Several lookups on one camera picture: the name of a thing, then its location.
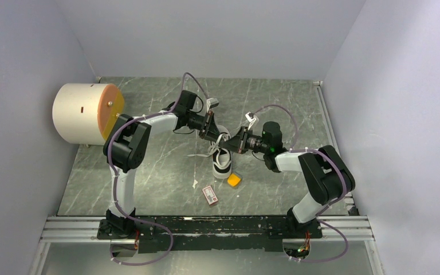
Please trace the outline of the black and white sneaker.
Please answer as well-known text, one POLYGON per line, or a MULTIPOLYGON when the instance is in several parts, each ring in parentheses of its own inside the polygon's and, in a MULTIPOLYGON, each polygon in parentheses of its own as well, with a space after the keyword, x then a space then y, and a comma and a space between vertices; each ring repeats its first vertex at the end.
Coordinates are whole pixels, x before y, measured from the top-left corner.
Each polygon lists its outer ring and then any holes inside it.
POLYGON ((231 175, 232 153, 218 147, 216 142, 211 142, 210 145, 213 146, 213 175, 217 179, 227 179, 231 175))

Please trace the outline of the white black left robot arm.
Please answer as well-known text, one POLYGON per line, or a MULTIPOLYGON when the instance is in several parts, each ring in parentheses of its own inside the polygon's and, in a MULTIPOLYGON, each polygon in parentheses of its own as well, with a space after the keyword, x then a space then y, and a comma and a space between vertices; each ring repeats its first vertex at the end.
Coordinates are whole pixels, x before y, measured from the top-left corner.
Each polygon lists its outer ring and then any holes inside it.
POLYGON ((138 232, 134 206, 135 175, 144 160, 150 138, 187 127, 210 141, 207 156, 214 156, 213 171, 216 178, 231 174, 231 153, 219 147, 227 139, 228 131, 214 122, 212 109, 218 106, 216 98, 202 103, 201 111, 193 109, 198 95, 183 90, 177 101, 157 113, 132 117, 119 115, 106 140, 103 153, 112 176, 111 204, 101 220, 97 232, 99 239, 128 238, 138 232))

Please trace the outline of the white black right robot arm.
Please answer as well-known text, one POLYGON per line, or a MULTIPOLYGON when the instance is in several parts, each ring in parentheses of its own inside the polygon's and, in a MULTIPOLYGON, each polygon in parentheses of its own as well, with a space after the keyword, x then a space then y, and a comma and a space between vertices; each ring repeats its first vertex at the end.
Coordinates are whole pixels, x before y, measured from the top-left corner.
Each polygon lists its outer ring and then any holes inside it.
POLYGON ((233 137, 221 139, 219 145, 238 154, 262 153, 267 169, 273 172, 303 174, 308 192, 286 215, 286 230, 292 237, 302 236, 319 214, 356 186, 353 175, 333 146, 289 151, 283 145, 279 123, 273 121, 263 124, 260 135, 243 127, 233 137))

